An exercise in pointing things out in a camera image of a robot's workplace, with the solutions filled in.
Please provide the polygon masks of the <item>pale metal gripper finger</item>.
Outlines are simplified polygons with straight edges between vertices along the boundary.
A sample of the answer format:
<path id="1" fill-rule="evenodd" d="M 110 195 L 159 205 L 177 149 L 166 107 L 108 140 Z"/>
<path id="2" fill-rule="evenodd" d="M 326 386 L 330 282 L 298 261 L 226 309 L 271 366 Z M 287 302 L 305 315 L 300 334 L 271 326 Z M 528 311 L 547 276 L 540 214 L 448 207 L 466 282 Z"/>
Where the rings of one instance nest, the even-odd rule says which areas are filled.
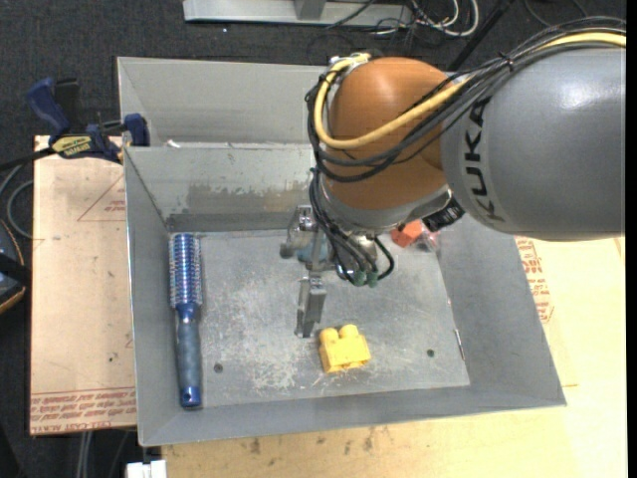
<path id="1" fill-rule="evenodd" d="M 299 280 L 300 289 L 297 304 L 297 326 L 295 334 L 300 338 L 305 338 L 306 335 L 306 307 L 307 299 L 310 292 L 310 279 L 303 277 Z"/>
<path id="2" fill-rule="evenodd" d="M 315 324 L 321 320 L 324 301 L 326 298 L 326 289 L 322 282 L 310 283 L 308 293 L 305 300 L 304 315 L 304 337 L 309 338 L 312 335 Z"/>

